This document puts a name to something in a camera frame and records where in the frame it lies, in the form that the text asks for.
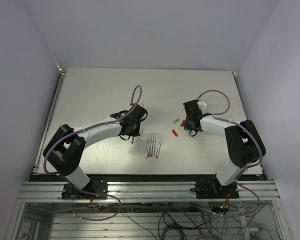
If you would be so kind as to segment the yellow end white pen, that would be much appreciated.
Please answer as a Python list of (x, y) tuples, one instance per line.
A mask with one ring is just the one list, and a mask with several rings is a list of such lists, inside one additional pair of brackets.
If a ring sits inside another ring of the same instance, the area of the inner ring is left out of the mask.
[(152, 156), (156, 156), (156, 151), (157, 151), (157, 133), (153, 134), (153, 150), (152, 150)]

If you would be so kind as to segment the purple end white pen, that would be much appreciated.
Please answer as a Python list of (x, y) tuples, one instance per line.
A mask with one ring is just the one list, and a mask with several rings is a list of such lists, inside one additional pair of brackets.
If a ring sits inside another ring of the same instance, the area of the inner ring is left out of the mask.
[(161, 146), (162, 146), (162, 141), (163, 141), (163, 135), (161, 134), (159, 144), (158, 144), (158, 148), (157, 148), (156, 155), (155, 155), (156, 159), (159, 158), (159, 154), (160, 154), (160, 150), (161, 150)]

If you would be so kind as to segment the light green end white pen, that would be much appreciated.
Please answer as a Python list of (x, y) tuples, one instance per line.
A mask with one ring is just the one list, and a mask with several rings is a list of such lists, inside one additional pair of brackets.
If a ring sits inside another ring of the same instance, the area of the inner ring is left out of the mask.
[(147, 136), (146, 149), (145, 149), (145, 158), (147, 159), (150, 156), (150, 144), (151, 144), (151, 135)]

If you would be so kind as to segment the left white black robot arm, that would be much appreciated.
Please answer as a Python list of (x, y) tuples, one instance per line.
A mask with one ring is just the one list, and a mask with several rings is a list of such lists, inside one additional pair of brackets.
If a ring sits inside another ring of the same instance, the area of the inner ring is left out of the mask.
[(148, 116), (148, 111), (138, 103), (129, 110), (111, 114), (94, 125), (73, 128), (68, 124), (60, 126), (43, 151), (43, 168), (46, 174), (47, 163), (56, 173), (65, 178), (75, 194), (86, 199), (92, 193), (105, 197), (106, 189), (96, 185), (80, 167), (84, 150), (91, 145), (108, 138), (127, 136), (128, 139), (140, 136), (141, 122)]

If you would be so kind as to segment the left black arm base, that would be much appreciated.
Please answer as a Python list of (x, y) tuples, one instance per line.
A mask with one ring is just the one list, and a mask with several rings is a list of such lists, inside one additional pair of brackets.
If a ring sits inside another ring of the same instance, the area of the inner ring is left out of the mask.
[(98, 200), (105, 200), (107, 193), (108, 185), (103, 180), (90, 181), (83, 189), (77, 189), (72, 183), (67, 183), (63, 186), (61, 198), (63, 200), (87, 200), (94, 197)]

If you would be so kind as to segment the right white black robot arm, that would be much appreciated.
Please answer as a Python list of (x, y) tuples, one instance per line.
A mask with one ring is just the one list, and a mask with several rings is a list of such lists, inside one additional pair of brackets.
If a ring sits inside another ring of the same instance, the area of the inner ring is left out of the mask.
[(184, 126), (190, 135), (208, 132), (226, 141), (229, 160), (207, 187), (214, 197), (221, 198), (234, 188), (235, 181), (248, 167), (265, 156), (265, 145), (251, 120), (237, 122), (204, 113), (196, 99), (183, 103), (183, 107), (186, 113)]

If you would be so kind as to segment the aluminium rail frame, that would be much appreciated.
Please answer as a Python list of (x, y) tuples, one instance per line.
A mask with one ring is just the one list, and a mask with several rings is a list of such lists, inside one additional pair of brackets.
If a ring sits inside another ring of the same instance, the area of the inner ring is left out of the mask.
[[(64, 182), (24, 182), (17, 200), (24, 203), (88, 203), (89, 199), (62, 199)], [(245, 188), (256, 193), (261, 201), (279, 200), (280, 195), (272, 180), (241, 181), (238, 198), (231, 201), (256, 201), (257, 198)], [(194, 182), (109, 182), (108, 194), (120, 199), (122, 203), (158, 202), (223, 202), (224, 197), (197, 199), (190, 191)]]

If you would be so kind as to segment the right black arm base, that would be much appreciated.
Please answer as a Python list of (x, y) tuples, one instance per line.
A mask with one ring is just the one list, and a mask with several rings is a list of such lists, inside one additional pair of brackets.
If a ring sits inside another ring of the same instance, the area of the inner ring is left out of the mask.
[(239, 191), (235, 183), (223, 186), (217, 180), (199, 181), (190, 189), (197, 199), (238, 199)]

